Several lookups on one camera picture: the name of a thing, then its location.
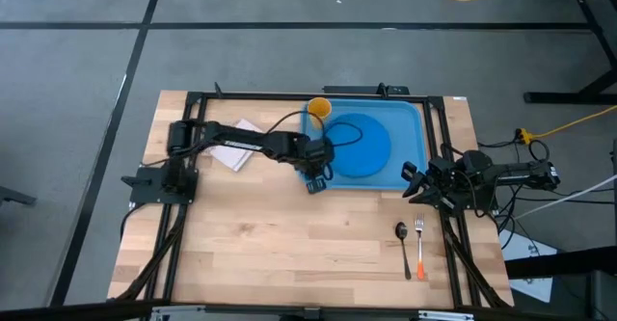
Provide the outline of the black metal stand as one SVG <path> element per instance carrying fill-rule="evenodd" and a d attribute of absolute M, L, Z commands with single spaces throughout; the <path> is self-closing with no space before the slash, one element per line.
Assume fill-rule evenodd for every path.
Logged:
<path fill-rule="evenodd" d="M 587 0 L 576 0 L 583 17 L 583 22 L 517 22 L 486 24 L 482 31 L 542 31 L 542 32 L 590 32 L 609 62 L 609 70 L 590 82 L 582 89 L 570 93 L 526 92 L 523 100 L 532 104 L 584 104 L 617 105 L 617 94 L 606 91 L 617 85 L 617 54 L 609 45 L 604 29 L 595 17 Z"/>

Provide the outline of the yellow plastic cup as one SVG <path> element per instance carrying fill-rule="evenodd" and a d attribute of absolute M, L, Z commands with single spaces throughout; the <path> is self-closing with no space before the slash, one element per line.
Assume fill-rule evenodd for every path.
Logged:
<path fill-rule="evenodd" d="M 332 103 L 325 97 L 315 97 L 307 104 L 308 118 L 315 129 L 321 129 L 332 113 Z"/>

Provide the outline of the white paper sheet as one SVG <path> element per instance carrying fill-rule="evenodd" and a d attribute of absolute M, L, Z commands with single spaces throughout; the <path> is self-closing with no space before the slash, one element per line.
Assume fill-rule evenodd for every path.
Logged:
<path fill-rule="evenodd" d="M 235 127 L 262 133 L 259 127 L 245 119 L 241 119 Z M 238 172 L 253 154 L 251 150 L 223 146 L 212 147 L 209 153 L 212 157 L 234 172 Z"/>

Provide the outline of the black bottom beam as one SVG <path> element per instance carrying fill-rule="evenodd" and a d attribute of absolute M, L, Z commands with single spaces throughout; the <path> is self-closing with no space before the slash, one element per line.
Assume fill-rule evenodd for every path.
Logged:
<path fill-rule="evenodd" d="M 462 306 L 454 309 L 430 308 L 320 308 L 232 305 L 171 305 L 164 300 L 111 301 L 104 303 L 26 308 L 0 311 L 0 321 L 125 321 L 175 312 L 267 314 L 322 320 L 341 315 L 406 318 L 415 321 L 602 321 L 588 317 L 523 312 L 513 308 Z"/>

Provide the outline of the metal fork orange handle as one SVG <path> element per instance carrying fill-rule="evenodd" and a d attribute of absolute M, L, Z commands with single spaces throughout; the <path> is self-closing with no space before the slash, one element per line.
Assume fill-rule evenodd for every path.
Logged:
<path fill-rule="evenodd" d="M 416 215 L 415 231 L 417 235 L 417 277 L 420 280 L 425 278 L 424 266 L 423 266 L 423 249 L 422 249 L 422 233 L 424 226 L 424 216 L 422 213 Z"/>

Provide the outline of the black aluminium table frame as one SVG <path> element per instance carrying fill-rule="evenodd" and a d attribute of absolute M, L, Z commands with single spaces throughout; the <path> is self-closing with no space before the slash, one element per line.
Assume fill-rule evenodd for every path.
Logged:
<path fill-rule="evenodd" d="M 266 130 L 283 115 L 322 94 L 204 94 L 188 116 Z M 428 156 L 449 135 L 460 150 L 477 148 L 465 97 L 399 96 L 433 123 L 422 127 Z M 119 297 L 145 268 L 167 223 L 178 208 L 187 215 L 179 244 L 161 262 L 154 292 L 175 304 L 217 307 L 327 307 L 453 309 L 477 304 L 460 262 L 448 270 L 451 250 L 444 247 L 435 208 L 409 204 L 402 192 L 333 190 L 310 196 L 293 169 L 254 154 L 240 172 L 232 172 L 204 153 L 197 199 L 187 206 L 144 205 L 131 215 L 121 240 L 108 296 Z M 416 234 L 412 224 L 424 214 L 423 263 L 426 278 L 416 277 Z M 412 227 L 406 239 L 413 277 L 406 280 L 394 226 Z M 487 217 L 466 214 L 475 264 L 499 297 L 513 298 L 496 227 Z"/>

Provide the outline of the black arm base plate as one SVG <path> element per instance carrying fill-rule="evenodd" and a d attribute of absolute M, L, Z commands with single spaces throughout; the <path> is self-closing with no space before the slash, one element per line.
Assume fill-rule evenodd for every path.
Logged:
<path fill-rule="evenodd" d="M 123 176 L 121 181 L 132 191 L 135 203 L 192 203 L 197 189 L 199 171 L 183 168 L 178 177 L 171 177 L 168 167 L 140 168 L 135 176 Z"/>

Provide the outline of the light blue rectangular tray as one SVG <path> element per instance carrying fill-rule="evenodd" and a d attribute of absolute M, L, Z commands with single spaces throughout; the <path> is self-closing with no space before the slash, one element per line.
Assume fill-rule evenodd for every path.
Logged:
<path fill-rule="evenodd" d="M 349 178 L 337 174 L 327 182 L 329 189 L 362 189 L 403 191 L 408 182 L 401 177 L 403 164 L 412 162 L 420 171 L 427 167 L 427 152 L 421 114 L 404 101 L 376 99 L 332 98 L 332 113 L 325 127 L 335 118 L 351 113 L 365 114 L 379 121 L 391 140 L 390 158 L 378 173 L 363 178 Z"/>

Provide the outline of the dark metal spoon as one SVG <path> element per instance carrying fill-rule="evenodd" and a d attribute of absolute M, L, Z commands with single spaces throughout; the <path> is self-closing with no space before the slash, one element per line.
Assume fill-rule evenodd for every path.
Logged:
<path fill-rule="evenodd" d="M 408 235 L 408 228 L 405 223 L 398 222 L 395 226 L 395 235 L 399 239 L 401 244 L 402 256 L 403 256 L 403 265 L 404 265 L 404 276 L 407 281 L 412 278 L 411 269 L 409 266 L 409 261 L 406 253 L 406 245 L 405 239 Z"/>

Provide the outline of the grey furniture foot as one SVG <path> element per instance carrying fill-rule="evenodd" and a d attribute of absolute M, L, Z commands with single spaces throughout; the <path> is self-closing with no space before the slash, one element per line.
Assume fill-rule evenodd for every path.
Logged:
<path fill-rule="evenodd" d="M 24 205 L 33 205 L 37 199 L 13 189 L 0 186 L 0 206 L 4 202 L 17 202 Z"/>

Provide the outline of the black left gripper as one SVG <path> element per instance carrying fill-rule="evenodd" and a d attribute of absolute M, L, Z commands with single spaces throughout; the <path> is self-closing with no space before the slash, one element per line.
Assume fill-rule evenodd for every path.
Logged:
<path fill-rule="evenodd" d="M 303 142 L 298 147 L 299 162 L 296 170 L 311 178 L 307 183 L 311 195 L 327 189 L 326 180 L 334 176 L 331 166 L 335 157 L 334 144 L 331 140 L 312 140 Z"/>

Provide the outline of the round blue plate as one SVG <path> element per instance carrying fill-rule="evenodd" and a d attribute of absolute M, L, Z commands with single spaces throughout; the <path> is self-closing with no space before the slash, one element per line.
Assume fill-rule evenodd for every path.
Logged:
<path fill-rule="evenodd" d="M 334 144 L 333 170 L 349 178 L 363 178 L 381 171 L 389 161 L 391 140 L 386 128 L 365 114 L 351 113 L 326 126 Z"/>

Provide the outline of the white sheet on floor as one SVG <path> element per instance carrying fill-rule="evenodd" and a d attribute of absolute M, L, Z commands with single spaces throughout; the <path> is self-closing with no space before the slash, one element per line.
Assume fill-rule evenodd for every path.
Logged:
<path fill-rule="evenodd" d="M 553 255 L 557 249 L 505 229 L 499 235 L 505 260 Z M 553 278 L 509 280 L 510 287 L 544 303 L 550 302 Z"/>

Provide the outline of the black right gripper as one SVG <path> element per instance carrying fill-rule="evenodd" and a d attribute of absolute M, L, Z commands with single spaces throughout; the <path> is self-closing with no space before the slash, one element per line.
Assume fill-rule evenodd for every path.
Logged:
<path fill-rule="evenodd" d="M 445 205 L 449 208 L 456 208 L 455 191 L 458 184 L 454 167 L 453 162 L 441 157 L 431 159 L 428 162 L 426 174 L 429 179 L 429 188 L 422 192 L 418 190 L 427 184 L 426 175 L 404 172 L 402 177 L 409 182 L 409 186 L 404 191 L 403 197 L 412 196 L 409 203 Z"/>

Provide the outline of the black crossbar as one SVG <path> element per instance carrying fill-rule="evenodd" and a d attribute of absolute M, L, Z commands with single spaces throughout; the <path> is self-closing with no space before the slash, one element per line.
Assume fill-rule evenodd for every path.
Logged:
<path fill-rule="evenodd" d="M 617 246 L 518 258 L 506 261 L 505 267 L 512 280 L 581 275 L 594 271 L 617 275 Z"/>

